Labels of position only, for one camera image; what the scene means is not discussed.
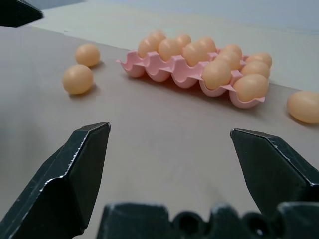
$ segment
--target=orange egg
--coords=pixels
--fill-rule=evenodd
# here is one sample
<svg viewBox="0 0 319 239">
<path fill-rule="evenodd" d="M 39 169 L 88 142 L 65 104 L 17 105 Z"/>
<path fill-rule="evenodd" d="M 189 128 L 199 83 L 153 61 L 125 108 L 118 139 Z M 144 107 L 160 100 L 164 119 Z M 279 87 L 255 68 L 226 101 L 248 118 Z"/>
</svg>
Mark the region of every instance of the orange egg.
<svg viewBox="0 0 319 239">
<path fill-rule="evenodd" d="M 172 56 L 181 55 L 182 48 L 175 39 L 167 38 L 159 44 L 158 52 L 163 61 L 168 61 Z"/>
<path fill-rule="evenodd" d="M 234 51 L 223 51 L 215 59 L 226 61 L 232 70 L 240 68 L 240 57 Z"/>
<path fill-rule="evenodd" d="M 225 46 L 225 48 L 221 50 L 221 52 L 229 51 L 229 50 L 236 52 L 239 55 L 240 59 L 243 57 L 243 52 L 238 45 L 235 45 L 235 44 L 227 45 Z"/>
<path fill-rule="evenodd" d="M 211 37 L 202 37 L 197 42 L 205 48 L 206 52 L 216 52 L 216 45 Z"/>
<path fill-rule="evenodd" d="M 269 78 L 269 75 L 270 75 L 270 69 L 268 65 L 266 65 L 266 63 L 262 61 L 251 61 L 246 66 L 244 66 L 240 72 L 244 76 L 250 75 L 250 74 L 263 75 L 267 79 Z"/>
<path fill-rule="evenodd" d="M 237 97 L 242 102 L 251 101 L 254 98 L 264 97 L 268 91 L 268 80 L 258 74 L 243 76 L 235 82 L 233 88 L 237 92 Z"/>
<path fill-rule="evenodd" d="M 251 61 L 256 61 L 256 60 L 266 63 L 269 68 L 273 64 L 273 59 L 271 58 L 271 56 L 267 52 L 260 52 L 260 53 L 251 55 L 250 57 L 248 57 L 246 59 L 246 62 L 249 63 Z"/>
<path fill-rule="evenodd" d="M 93 44 L 84 44 L 75 52 L 77 63 L 85 66 L 94 66 L 100 62 L 100 51 Z"/>
<path fill-rule="evenodd" d="M 179 35 L 176 38 L 176 41 L 182 48 L 184 48 L 185 46 L 191 43 L 191 38 L 189 35 Z"/>
<path fill-rule="evenodd" d="M 70 94 L 82 94 L 93 85 L 93 73 L 87 66 L 75 65 L 68 68 L 63 75 L 63 87 Z"/>
<path fill-rule="evenodd" d="M 148 36 L 144 38 L 139 44 L 139 48 L 138 48 L 139 57 L 144 58 L 146 57 L 148 52 L 157 51 L 159 48 L 159 44 L 160 44 L 159 40 L 153 36 Z"/>
<path fill-rule="evenodd" d="M 200 61 L 208 61 L 208 55 L 205 48 L 198 43 L 188 44 L 183 49 L 182 56 L 185 58 L 189 66 L 195 66 Z"/>
<path fill-rule="evenodd" d="M 166 36 L 162 31 L 153 32 L 150 36 L 154 37 L 159 43 L 166 39 Z"/>
<path fill-rule="evenodd" d="M 204 67 L 201 77 L 208 89 L 215 90 L 220 86 L 227 85 L 232 75 L 227 62 L 215 60 Z"/>
<path fill-rule="evenodd" d="M 319 123 L 319 93 L 299 91 L 287 100 L 290 115 L 304 123 Z"/>
</svg>

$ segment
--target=gray background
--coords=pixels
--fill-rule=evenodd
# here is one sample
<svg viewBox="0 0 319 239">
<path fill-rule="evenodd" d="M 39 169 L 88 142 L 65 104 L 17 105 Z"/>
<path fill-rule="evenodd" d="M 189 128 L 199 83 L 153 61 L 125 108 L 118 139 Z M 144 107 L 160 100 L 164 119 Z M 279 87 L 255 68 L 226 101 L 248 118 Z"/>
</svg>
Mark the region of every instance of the gray background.
<svg viewBox="0 0 319 239">
<path fill-rule="evenodd" d="M 188 209 L 205 219 L 220 202 L 240 213 L 257 210 L 229 138 L 234 127 L 280 136 L 319 168 L 319 128 L 286 113 L 293 89 L 271 85 L 264 104 L 241 110 L 227 96 L 206 97 L 198 85 L 183 90 L 172 81 L 129 79 L 115 63 L 127 51 L 98 45 L 95 89 L 71 97 L 61 79 L 87 41 L 32 27 L 0 28 L 0 39 L 0 218 L 74 130 L 102 121 L 112 128 L 104 174 L 79 238 L 95 237 L 110 202 L 161 203 L 171 216 Z"/>
</svg>

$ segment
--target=pink egg tray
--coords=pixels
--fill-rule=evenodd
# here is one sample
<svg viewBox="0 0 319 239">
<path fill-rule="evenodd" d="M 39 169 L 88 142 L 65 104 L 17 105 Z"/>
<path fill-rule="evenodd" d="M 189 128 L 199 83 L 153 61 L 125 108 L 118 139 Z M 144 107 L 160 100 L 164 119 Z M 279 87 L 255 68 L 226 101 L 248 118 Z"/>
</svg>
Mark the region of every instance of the pink egg tray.
<svg viewBox="0 0 319 239">
<path fill-rule="evenodd" d="M 172 76 L 174 82 L 184 89 L 190 88 L 199 82 L 202 91 L 209 97 L 217 97 L 228 91 L 231 102 L 236 107 L 242 109 L 253 107 L 265 101 L 265 97 L 255 98 L 248 102 L 242 102 L 238 99 L 237 92 L 232 86 L 243 76 L 239 70 L 232 71 L 232 79 L 228 85 L 220 86 L 215 90 L 208 89 L 201 78 L 201 72 L 204 66 L 215 59 L 218 53 L 214 52 L 208 55 L 209 61 L 199 62 L 193 67 L 188 66 L 185 58 L 182 56 L 173 56 L 169 61 L 164 62 L 157 52 L 150 52 L 145 58 L 140 58 L 136 51 L 130 51 L 127 54 L 126 63 L 120 60 L 116 62 L 120 63 L 128 75 L 134 78 L 141 77 L 146 71 L 149 77 L 157 82 L 164 82 Z M 244 60 L 246 60 L 247 57 L 248 56 L 243 56 L 241 67 L 246 65 Z"/>
</svg>

